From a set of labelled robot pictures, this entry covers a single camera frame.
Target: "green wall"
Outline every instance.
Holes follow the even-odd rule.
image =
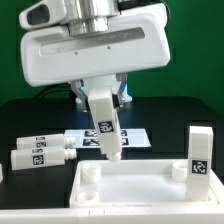
[[[193,96],[224,114],[224,1],[169,0],[172,60],[129,75],[132,96]]]
[[[0,0],[0,105],[32,98],[41,88],[26,84],[20,61],[25,33],[18,15],[37,0]],[[224,114],[224,1],[168,0],[169,65],[130,73],[132,96],[193,96]]]

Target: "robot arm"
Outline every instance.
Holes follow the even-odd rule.
[[[170,60],[165,5],[119,13],[115,0],[43,0],[22,12],[20,23],[30,31],[21,43],[26,81],[34,87],[70,82],[85,106],[88,97],[101,152],[111,161],[119,160],[112,82],[91,88],[86,96],[82,80],[99,82],[102,76],[116,75],[119,95],[126,72],[165,66]]]

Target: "cable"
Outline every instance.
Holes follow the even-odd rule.
[[[42,96],[39,97],[38,99],[43,99],[45,96],[47,96],[47,95],[49,95],[49,94],[51,94],[51,93],[58,93],[58,92],[70,92],[70,90],[68,90],[68,89],[63,89],[63,90],[53,90],[53,91],[48,91],[48,92],[42,94]]]
[[[35,99],[40,99],[42,98],[42,95],[45,95],[48,91],[54,89],[54,88],[57,88],[57,87],[63,87],[63,86],[68,86],[67,83],[63,83],[63,84],[55,84],[55,85],[51,85],[51,86],[48,86],[46,88],[44,88],[43,90],[41,90],[36,96],[35,96]]]

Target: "white pillar block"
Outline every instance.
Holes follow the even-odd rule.
[[[212,145],[211,127],[190,127],[187,201],[208,201]]]
[[[88,102],[99,137],[101,153],[106,154],[111,161],[120,160],[122,151],[120,125],[113,106],[111,88],[91,89]]]

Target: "black tabletop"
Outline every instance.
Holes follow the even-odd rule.
[[[189,97],[135,98],[118,109],[123,129],[145,128],[150,148],[123,149],[123,159],[187,158],[191,125],[211,126],[214,131],[212,168],[224,176],[224,117],[200,100]],[[69,99],[14,100],[0,108],[0,209],[64,208],[77,163],[105,159],[99,149],[78,149],[78,158],[64,166],[12,171],[10,154],[16,138],[64,133],[66,129],[92,129],[90,113]]]

